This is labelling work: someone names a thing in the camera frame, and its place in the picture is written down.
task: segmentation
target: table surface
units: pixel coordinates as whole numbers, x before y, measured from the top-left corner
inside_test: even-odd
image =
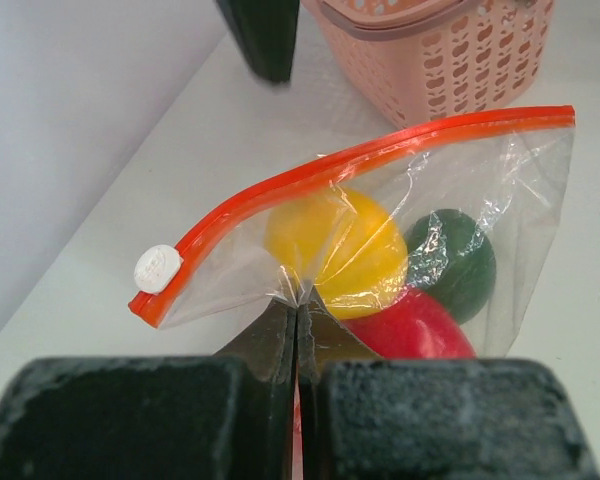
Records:
[[[562,223],[510,356],[556,372],[600,464],[600,1],[557,3],[539,78],[516,104],[573,104],[576,143]],[[391,130],[306,12],[288,90],[255,82],[225,38],[0,333],[0,394],[38,357],[215,352],[238,326],[210,317],[156,331],[128,311],[140,254],[254,182]]]

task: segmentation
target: plastic basket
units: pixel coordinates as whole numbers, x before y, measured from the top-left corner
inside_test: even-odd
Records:
[[[302,0],[398,127],[500,108],[531,85],[554,0]]]

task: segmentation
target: clear plastic bag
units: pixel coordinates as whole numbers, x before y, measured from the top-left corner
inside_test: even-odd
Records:
[[[170,274],[145,261],[171,280],[130,308],[158,327],[315,289],[381,355],[503,355],[559,223],[573,130],[571,107],[506,109],[326,155],[218,206]]]

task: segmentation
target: yellow object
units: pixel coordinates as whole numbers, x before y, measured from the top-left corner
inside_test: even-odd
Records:
[[[398,226],[354,190],[334,187],[275,207],[264,245],[296,280],[313,280],[338,320],[389,307],[404,285],[407,246]]]

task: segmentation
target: white wall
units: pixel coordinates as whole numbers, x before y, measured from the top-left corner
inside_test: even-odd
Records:
[[[0,0],[0,329],[224,31],[212,0]]]

